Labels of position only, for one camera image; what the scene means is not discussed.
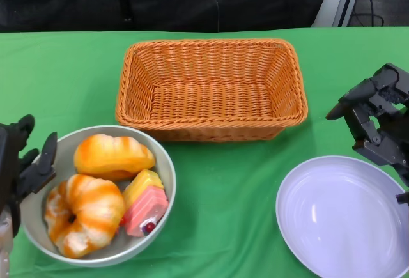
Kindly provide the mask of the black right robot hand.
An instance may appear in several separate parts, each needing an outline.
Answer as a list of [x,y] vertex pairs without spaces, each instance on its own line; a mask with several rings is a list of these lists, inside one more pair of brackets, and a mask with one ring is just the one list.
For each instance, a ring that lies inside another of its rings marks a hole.
[[408,185],[408,72],[387,63],[345,93],[326,119],[344,118],[353,149],[378,166],[392,166]]

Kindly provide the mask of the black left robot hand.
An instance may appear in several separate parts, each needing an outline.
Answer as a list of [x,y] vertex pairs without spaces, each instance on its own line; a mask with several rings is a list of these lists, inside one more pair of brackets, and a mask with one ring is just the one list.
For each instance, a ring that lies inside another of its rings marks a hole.
[[21,202],[56,177],[53,166],[58,143],[56,132],[48,136],[42,150],[34,148],[19,157],[34,126],[35,118],[30,114],[16,123],[1,125],[1,211],[11,215],[13,236],[18,234],[21,224]]

